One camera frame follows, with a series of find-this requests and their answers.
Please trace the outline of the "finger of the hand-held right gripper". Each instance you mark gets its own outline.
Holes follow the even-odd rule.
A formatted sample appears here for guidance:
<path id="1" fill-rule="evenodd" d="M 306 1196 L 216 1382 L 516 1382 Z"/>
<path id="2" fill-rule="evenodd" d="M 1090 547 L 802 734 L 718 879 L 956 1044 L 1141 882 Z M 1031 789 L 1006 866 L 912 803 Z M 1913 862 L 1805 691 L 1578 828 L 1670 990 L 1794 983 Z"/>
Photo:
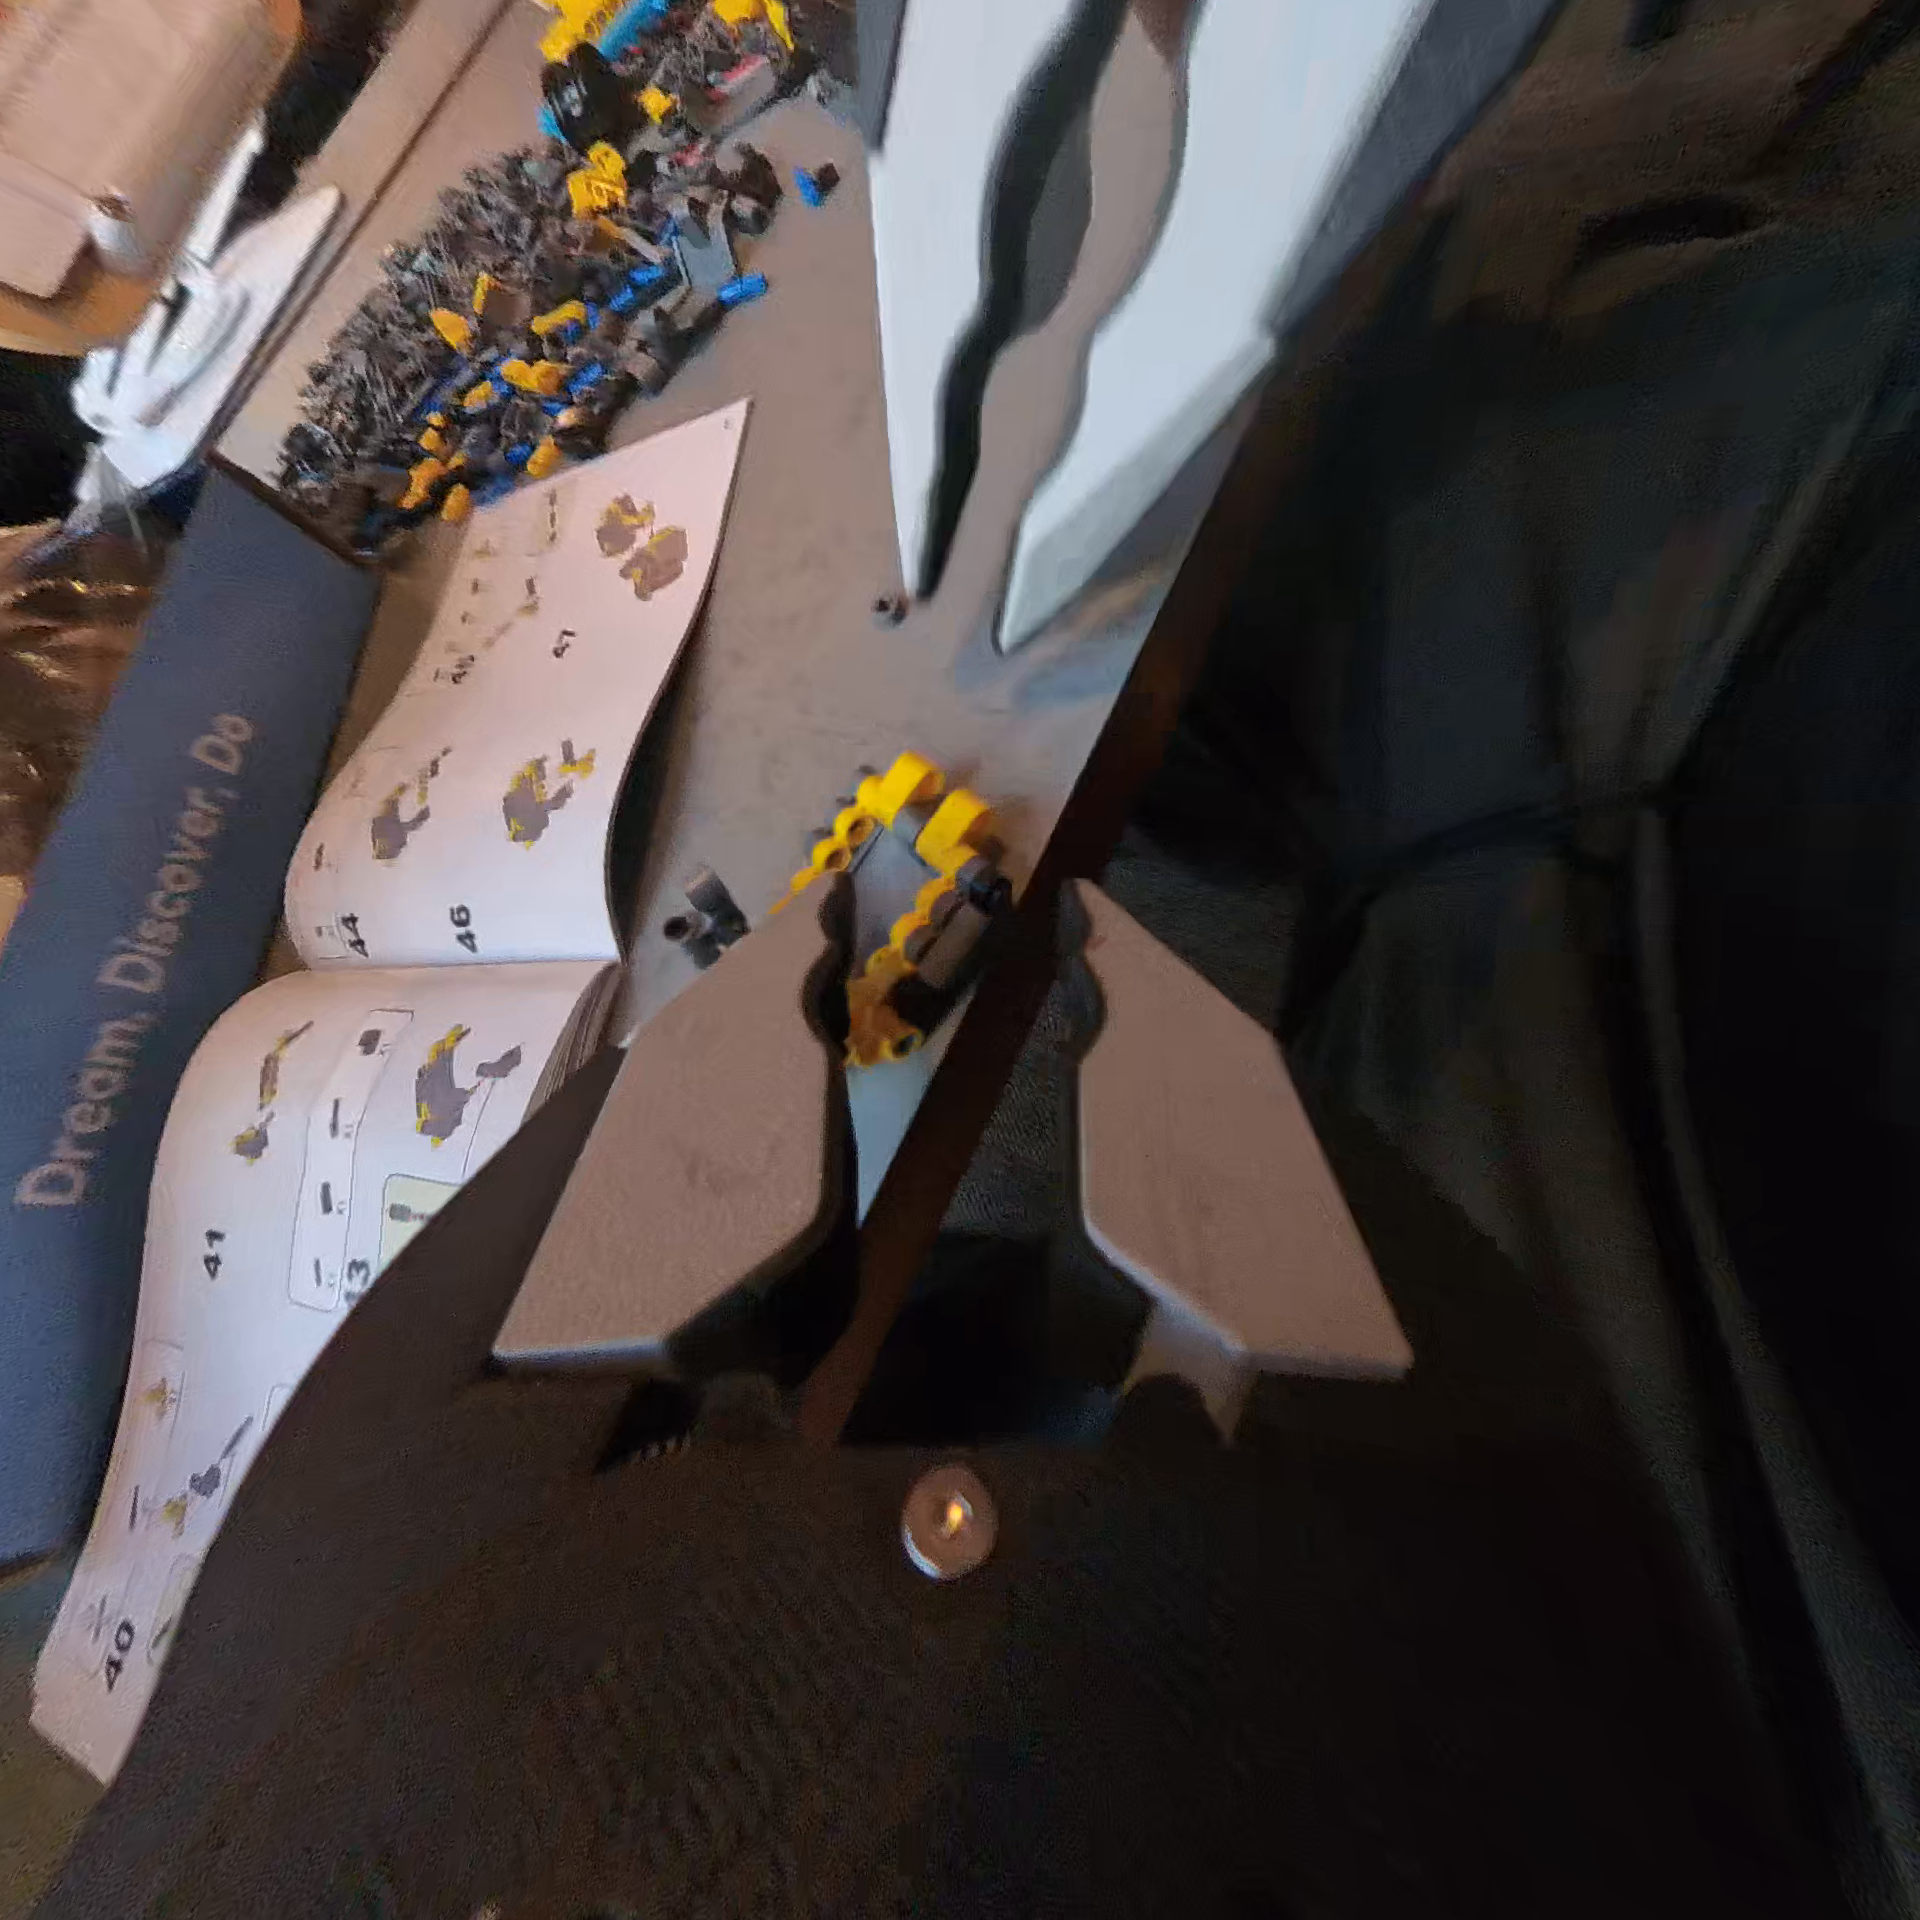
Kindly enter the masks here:
<path id="1" fill-rule="evenodd" d="M 876 327 L 900 574 L 930 600 L 1017 336 L 1043 187 L 1127 4 L 868 4 Z"/>
<path id="2" fill-rule="evenodd" d="M 1019 517 L 1002 652 L 1067 609 L 1265 369 L 1284 285 L 1430 10 L 1199 5 L 1164 216 L 1090 336 L 1067 440 Z"/>

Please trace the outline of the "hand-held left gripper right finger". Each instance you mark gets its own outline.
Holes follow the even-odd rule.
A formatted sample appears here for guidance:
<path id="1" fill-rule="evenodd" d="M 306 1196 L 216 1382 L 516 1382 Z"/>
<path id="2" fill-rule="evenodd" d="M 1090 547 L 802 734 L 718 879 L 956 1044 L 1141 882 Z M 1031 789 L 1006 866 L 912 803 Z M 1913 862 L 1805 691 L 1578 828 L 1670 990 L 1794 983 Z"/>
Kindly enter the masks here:
<path id="1" fill-rule="evenodd" d="M 1122 1390 L 1233 1435 L 1261 1379 L 1388 1384 L 1414 1347 L 1277 1039 L 1093 879 L 1060 897 L 1076 1212 L 1143 1304 Z"/>

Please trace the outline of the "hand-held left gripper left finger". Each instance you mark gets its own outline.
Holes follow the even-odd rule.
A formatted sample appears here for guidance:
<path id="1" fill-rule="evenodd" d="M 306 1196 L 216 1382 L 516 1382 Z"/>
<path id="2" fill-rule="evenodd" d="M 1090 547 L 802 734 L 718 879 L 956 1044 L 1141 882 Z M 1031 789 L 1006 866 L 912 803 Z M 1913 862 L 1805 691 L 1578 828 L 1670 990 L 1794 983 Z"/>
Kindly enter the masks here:
<path id="1" fill-rule="evenodd" d="M 815 876 L 625 1047 L 492 1337 L 511 1369 L 812 1369 L 851 1317 L 851 882 Z"/>

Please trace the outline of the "yellow five-hole brick beam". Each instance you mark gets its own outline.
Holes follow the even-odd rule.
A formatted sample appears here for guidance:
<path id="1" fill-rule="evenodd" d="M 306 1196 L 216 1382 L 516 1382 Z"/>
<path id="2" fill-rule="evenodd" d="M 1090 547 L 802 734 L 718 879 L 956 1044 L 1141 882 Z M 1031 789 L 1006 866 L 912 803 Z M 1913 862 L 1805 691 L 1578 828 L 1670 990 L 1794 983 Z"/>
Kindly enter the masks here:
<path id="1" fill-rule="evenodd" d="M 881 843 L 898 846 L 924 876 L 947 885 L 1002 859 L 996 807 L 931 758 L 905 749 L 884 767 L 862 770 L 851 791 L 830 805 L 828 823 L 812 828 L 778 901 L 795 899 L 814 882 L 851 876 Z"/>
<path id="2" fill-rule="evenodd" d="M 984 919 L 953 885 L 928 885 L 846 983 L 841 1064 L 865 1069 L 917 1051 L 947 1018 Z"/>

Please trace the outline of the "grey yellow brick assembly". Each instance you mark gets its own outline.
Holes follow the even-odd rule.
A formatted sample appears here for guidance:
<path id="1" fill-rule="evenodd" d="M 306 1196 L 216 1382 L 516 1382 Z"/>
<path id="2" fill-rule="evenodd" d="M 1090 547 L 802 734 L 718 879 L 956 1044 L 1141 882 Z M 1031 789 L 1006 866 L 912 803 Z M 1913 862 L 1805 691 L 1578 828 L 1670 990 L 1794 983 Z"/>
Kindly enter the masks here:
<path id="1" fill-rule="evenodd" d="M 1012 914 L 1013 885 L 1004 870 L 1002 859 L 994 870 L 971 867 L 961 871 L 957 882 L 945 883 L 938 876 L 926 876 L 919 871 L 902 848 L 892 841 L 884 841 L 872 856 L 857 864 L 851 876 L 839 878 L 847 879 L 851 901 L 851 934 L 847 936 L 846 947 L 846 981 L 850 981 L 868 954 L 873 951 L 873 947 L 884 940 L 887 925 L 904 910 L 907 910 L 926 887 L 957 889 L 984 922 L 978 946 L 973 947 L 971 964 L 963 973 L 961 988 L 945 1011 L 945 1018 L 924 1039 L 928 1042 L 947 1019 L 957 1001 L 971 990 L 978 971 L 981 971 L 985 960 L 990 957 L 990 949 L 996 943 L 1004 922 Z M 785 899 L 784 903 L 779 903 L 776 897 L 772 912 L 781 912 L 785 906 L 795 903 L 815 883 L 817 879 L 814 879 L 797 897 Z"/>

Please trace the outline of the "grey brick connector piece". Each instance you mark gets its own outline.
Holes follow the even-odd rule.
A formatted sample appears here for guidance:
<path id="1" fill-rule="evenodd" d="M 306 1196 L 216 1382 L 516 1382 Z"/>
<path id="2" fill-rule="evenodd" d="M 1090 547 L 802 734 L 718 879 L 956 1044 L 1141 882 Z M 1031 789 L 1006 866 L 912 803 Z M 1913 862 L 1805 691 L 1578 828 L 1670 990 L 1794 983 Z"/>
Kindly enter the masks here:
<path id="1" fill-rule="evenodd" d="M 747 912 L 708 864 L 683 876 L 681 899 L 683 903 L 660 922 L 660 936 L 697 971 L 708 971 L 751 931 Z"/>

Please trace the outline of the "black round part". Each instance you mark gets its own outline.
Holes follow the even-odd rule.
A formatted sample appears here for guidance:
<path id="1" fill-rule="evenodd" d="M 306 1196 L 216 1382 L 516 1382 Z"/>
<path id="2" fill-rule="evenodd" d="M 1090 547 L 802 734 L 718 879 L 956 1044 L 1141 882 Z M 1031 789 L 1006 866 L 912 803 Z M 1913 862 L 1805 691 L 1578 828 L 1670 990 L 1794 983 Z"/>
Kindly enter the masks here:
<path id="1" fill-rule="evenodd" d="M 641 119 L 633 92 L 592 39 L 542 63 L 540 97 L 550 137 L 577 153 L 596 144 L 622 149 Z"/>

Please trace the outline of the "person's dark clothing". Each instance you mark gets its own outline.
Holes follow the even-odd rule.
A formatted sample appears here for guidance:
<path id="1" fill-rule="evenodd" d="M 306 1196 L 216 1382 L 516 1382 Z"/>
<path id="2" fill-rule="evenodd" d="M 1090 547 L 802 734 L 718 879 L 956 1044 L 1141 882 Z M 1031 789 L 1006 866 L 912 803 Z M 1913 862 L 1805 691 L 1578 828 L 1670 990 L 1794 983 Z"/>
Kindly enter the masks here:
<path id="1" fill-rule="evenodd" d="M 1916 1916 L 1916 4 L 1493 19 L 1103 883 L 1567 1309 Z"/>

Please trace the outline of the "pile of loose brick pieces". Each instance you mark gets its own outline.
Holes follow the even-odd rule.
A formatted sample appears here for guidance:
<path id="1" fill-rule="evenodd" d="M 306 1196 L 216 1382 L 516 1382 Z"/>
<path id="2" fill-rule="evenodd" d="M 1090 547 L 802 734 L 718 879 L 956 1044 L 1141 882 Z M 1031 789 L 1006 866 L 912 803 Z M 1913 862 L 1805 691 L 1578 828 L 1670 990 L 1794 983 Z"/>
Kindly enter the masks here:
<path id="1" fill-rule="evenodd" d="M 788 189 L 819 207 L 828 159 L 747 137 L 851 77 L 851 4 L 542 4 L 540 68 L 598 45 L 640 108 L 622 149 L 540 137 L 469 163 L 382 251 L 299 383 L 272 477 L 378 557 L 421 524 L 602 453 L 719 324 L 768 292 L 758 242 Z"/>

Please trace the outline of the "open instruction booklet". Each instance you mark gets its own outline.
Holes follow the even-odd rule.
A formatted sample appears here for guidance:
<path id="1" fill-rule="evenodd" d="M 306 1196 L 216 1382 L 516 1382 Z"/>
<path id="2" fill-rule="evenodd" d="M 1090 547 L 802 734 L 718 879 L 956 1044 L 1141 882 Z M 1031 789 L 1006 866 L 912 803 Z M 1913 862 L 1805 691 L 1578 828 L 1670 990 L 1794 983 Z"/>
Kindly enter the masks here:
<path id="1" fill-rule="evenodd" d="M 108 1785 L 235 1484 L 379 1274 L 596 1051 L 622 786 L 703 600 L 737 395 L 475 508 L 286 873 L 296 971 L 186 1064 L 103 1490 L 29 1724 Z"/>

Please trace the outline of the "dark blue cardboard box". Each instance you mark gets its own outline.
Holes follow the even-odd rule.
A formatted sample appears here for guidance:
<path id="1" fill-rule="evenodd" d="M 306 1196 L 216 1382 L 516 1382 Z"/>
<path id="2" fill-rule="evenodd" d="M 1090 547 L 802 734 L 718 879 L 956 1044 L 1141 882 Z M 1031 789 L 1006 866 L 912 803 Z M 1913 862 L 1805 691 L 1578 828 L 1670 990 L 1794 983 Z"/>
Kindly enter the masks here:
<path id="1" fill-rule="evenodd" d="M 83 1531 L 131 1363 L 148 1189 L 193 1047 L 256 979 L 378 574 L 214 459 L 1 973 L 1 1566 Z"/>

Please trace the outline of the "white flat object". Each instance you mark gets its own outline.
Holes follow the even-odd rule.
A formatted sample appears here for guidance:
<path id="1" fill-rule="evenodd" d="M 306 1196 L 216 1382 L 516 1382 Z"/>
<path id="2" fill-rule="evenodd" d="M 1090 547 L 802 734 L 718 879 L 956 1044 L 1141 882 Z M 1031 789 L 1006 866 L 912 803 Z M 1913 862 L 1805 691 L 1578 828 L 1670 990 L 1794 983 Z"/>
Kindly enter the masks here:
<path id="1" fill-rule="evenodd" d="M 262 217 L 235 217 L 267 144 L 267 116 L 258 112 L 208 187 L 161 292 L 120 346 L 85 356 L 70 389 L 91 433 L 77 483 L 85 506 L 156 489 L 203 456 L 334 227 L 344 197 L 329 184 Z"/>

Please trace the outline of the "clear plastic bags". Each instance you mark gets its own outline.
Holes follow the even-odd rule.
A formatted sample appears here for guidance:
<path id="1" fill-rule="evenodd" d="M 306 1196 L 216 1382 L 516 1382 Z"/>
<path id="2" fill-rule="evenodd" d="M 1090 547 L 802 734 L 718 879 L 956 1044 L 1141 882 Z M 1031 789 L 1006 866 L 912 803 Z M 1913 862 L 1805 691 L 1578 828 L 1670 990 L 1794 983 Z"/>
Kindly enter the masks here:
<path id="1" fill-rule="evenodd" d="M 115 517 L 1 530 L 1 927 L 79 775 L 172 544 Z"/>

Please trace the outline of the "beige cardboard box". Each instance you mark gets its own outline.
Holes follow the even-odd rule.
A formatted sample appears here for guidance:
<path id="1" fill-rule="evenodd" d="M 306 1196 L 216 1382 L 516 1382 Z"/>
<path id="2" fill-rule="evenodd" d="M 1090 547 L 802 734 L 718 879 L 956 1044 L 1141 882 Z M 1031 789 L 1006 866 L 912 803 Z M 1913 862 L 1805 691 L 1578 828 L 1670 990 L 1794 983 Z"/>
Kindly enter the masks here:
<path id="1" fill-rule="evenodd" d="M 301 32 L 297 2 L 1 5 L 5 352 L 131 332 Z"/>

